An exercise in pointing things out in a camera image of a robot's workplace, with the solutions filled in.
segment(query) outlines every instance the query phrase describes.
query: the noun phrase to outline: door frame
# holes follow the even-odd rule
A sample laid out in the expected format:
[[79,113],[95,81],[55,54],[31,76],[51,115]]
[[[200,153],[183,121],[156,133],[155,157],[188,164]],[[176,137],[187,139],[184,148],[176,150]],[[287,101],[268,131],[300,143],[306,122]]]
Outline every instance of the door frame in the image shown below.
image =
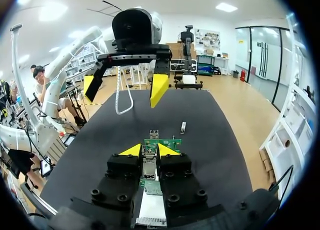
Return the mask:
[[249,33],[250,33],[250,56],[249,56],[249,67],[248,67],[248,75],[246,78],[246,83],[249,84],[249,79],[250,79],[250,72],[251,72],[251,62],[252,62],[252,28],[274,28],[278,29],[279,31],[279,37],[280,37],[280,68],[279,68],[279,74],[278,74],[278,80],[276,82],[276,89],[274,90],[273,98],[271,104],[280,112],[278,107],[275,106],[274,102],[276,99],[276,95],[278,92],[279,84],[280,84],[280,78],[281,78],[281,69],[282,69],[282,59],[283,59],[283,40],[282,40],[282,32],[281,30],[287,30],[290,31],[288,28],[283,28],[283,27],[278,27],[278,26],[271,26],[271,25],[250,25],[250,26],[243,26],[243,27],[237,27],[235,29],[244,29],[244,28],[249,28]]

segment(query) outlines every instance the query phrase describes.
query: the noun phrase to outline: glass door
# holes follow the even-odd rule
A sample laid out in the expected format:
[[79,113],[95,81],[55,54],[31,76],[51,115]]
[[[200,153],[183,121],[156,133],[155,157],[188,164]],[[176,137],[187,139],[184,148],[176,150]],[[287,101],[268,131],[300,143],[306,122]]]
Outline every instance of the glass door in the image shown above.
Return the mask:
[[252,57],[249,84],[273,101],[279,78],[281,41],[277,28],[251,28]]
[[292,44],[289,30],[281,30],[282,38],[282,65],[278,90],[276,92],[274,105],[281,110],[289,90],[292,74]]

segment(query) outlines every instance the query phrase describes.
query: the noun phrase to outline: workbench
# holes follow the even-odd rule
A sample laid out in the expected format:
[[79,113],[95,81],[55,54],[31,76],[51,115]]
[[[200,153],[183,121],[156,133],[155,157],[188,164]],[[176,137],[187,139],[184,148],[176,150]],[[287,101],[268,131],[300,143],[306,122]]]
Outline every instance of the workbench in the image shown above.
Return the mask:
[[[208,205],[233,207],[252,192],[246,163],[236,137],[212,95],[204,90],[168,90],[159,104],[150,108],[148,90],[131,92],[134,108],[117,115],[115,95],[92,116],[60,158],[41,193],[57,211],[70,198],[91,201],[113,153],[143,143],[151,129],[162,139],[182,139],[180,151],[189,155],[192,169],[208,195]],[[121,91],[119,110],[130,105]],[[180,134],[186,122],[185,134]],[[136,200],[136,209],[140,209]]]

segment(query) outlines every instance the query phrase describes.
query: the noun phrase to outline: camera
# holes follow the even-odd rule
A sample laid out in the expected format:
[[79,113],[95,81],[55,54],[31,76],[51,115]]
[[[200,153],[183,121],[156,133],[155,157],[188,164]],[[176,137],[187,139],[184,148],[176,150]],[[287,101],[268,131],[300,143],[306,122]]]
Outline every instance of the camera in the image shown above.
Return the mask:
[[190,38],[191,43],[194,41],[194,34],[190,32],[191,29],[193,29],[194,27],[192,25],[186,25],[185,26],[186,31],[181,32],[181,41],[183,43],[186,43],[186,39]]

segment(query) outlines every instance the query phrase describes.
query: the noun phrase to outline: trash bin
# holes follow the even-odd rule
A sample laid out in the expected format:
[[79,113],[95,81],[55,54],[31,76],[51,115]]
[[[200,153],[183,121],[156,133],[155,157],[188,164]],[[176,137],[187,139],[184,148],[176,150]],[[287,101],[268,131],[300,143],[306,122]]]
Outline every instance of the trash bin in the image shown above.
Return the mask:
[[236,70],[234,70],[234,71],[233,71],[233,77],[234,77],[234,78],[238,78],[238,77],[239,77],[239,72],[236,71]]

